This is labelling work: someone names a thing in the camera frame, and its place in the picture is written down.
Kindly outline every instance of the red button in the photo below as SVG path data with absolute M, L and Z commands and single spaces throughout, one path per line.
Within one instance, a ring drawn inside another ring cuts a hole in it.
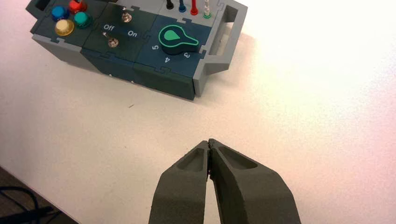
M 69 10 L 72 14 L 85 12 L 86 8 L 87 5 L 83 0 L 71 0 L 69 3 Z

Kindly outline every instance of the green knob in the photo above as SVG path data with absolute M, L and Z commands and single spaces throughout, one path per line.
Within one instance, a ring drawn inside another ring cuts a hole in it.
M 178 55 L 184 51 L 198 51 L 199 41 L 186 34 L 178 25 L 168 25 L 161 29 L 158 39 L 162 49 L 169 55 Z

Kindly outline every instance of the handle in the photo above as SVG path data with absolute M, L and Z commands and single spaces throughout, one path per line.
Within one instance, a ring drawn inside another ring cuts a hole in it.
M 213 45 L 209 54 L 205 57 L 207 63 L 207 75 L 221 72 L 229 68 L 247 12 L 248 7 L 236 1 L 231 1 L 225 5 L 223 14 L 220 15 L 222 16 L 221 20 L 216 21 L 213 25 L 213 27 L 218 26 L 219 28 L 214 36 Z M 215 55 L 218 51 L 220 40 L 224 34 L 226 23 L 228 22 L 233 22 L 233 27 L 224 49 L 224 53 L 222 55 Z
M 40 19 L 45 16 L 45 8 L 51 0 L 31 0 L 26 10 L 32 14 L 36 19 Z

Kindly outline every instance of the puzzle-piece panel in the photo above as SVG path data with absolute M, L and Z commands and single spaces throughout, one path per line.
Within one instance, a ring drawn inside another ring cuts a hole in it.
M 108 4 L 103 14 L 98 19 L 97 27 L 91 32 L 83 45 L 84 49 L 99 52 L 101 55 L 114 54 L 119 59 L 134 62 L 140 49 L 146 43 L 143 38 L 149 31 L 156 18 L 156 14 L 129 8 L 127 12 L 132 15 L 130 22 L 121 19 L 123 6 Z M 108 46 L 108 39 L 103 36 L 107 32 L 112 38 L 119 41 L 116 48 Z
M 153 67 L 134 63 L 136 72 L 134 82 L 146 87 L 193 100 L 195 97 L 192 78 L 188 78 L 167 69 L 155 71 Z
M 56 22 L 52 19 L 51 12 L 52 9 L 56 6 L 62 6 L 68 8 L 69 2 L 70 0 L 52 0 L 44 12 L 45 16 L 39 20 L 37 26 L 34 26 L 31 32 L 34 34 L 48 37 L 53 42 L 58 42 L 57 38 L 59 38 L 59 35 L 55 33 Z M 103 9 L 107 5 L 107 2 L 96 1 L 96 0 L 86 0 L 85 2 L 88 5 L 86 13 L 92 17 L 92 23 L 94 23 L 97 20 L 97 18 L 102 14 Z M 73 20 L 74 15 L 70 14 L 68 19 Z M 82 47 L 88 35 L 92 31 L 92 28 L 93 28 L 92 24 L 85 28 L 78 28 L 76 26 L 74 28 L 74 31 L 70 35 L 64 36 L 62 38 L 64 39 L 65 43 Z
M 119 59 L 114 54 L 101 56 L 99 52 L 87 49 L 82 49 L 81 54 L 103 74 L 127 81 L 135 79 L 133 62 Z
M 58 43 L 50 38 L 34 34 L 32 37 L 37 43 L 54 54 L 59 60 L 78 66 L 83 69 L 99 72 L 80 52 L 81 47 L 65 43 L 64 39 L 58 38 Z
M 156 71 L 160 71 L 161 68 L 169 68 L 172 72 L 192 78 L 199 60 L 205 57 L 206 52 L 183 52 L 178 55 L 168 55 L 162 50 L 158 40 L 158 34 L 162 28 L 176 24 L 181 26 L 187 35 L 197 39 L 201 46 L 205 45 L 211 28 L 191 23 L 190 20 L 185 21 L 186 23 L 183 24 L 174 18 L 158 15 L 148 33 L 148 42 L 143 45 L 136 62 L 154 67 Z

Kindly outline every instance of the yellow button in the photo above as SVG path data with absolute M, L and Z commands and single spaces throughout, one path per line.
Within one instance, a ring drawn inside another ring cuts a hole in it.
M 59 36 L 67 36 L 74 30 L 74 23 L 71 20 L 59 20 L 55 25 L 55 33 Z

